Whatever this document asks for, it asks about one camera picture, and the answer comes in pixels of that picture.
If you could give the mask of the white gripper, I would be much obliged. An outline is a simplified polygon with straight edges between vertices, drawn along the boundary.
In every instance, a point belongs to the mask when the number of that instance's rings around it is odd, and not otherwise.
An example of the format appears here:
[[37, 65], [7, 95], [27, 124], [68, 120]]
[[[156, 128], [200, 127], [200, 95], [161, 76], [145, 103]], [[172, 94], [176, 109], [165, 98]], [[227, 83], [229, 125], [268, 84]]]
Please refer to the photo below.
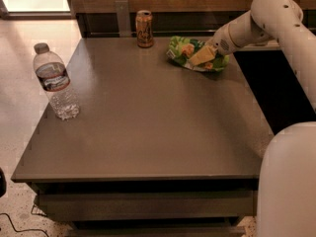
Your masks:
[[238, 48], [230, 35], [229, 24], [225, 24], [216, 30], [214, 35], [206, 43], [206, 45], [189, 59], [191, 65], [196, 66], [209, 62], [215, 58], [217, 52], [221, 55], [228, 55], [235, 52]]

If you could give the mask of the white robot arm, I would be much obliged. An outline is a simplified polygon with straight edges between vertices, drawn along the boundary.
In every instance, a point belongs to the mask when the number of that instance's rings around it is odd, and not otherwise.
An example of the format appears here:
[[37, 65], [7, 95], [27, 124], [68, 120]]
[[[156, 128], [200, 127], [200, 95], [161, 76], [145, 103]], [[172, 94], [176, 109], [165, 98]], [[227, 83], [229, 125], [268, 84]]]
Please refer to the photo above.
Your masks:
[[241, 62], [251, 82], [265, 75], [255, 96], [275, 134], [261, 165], [257, 237], [316, 237], [316, 37], [302, 19], [293, 0], [253, 0], [207, 42], [223, 55], [265, 40], [280, 50]]

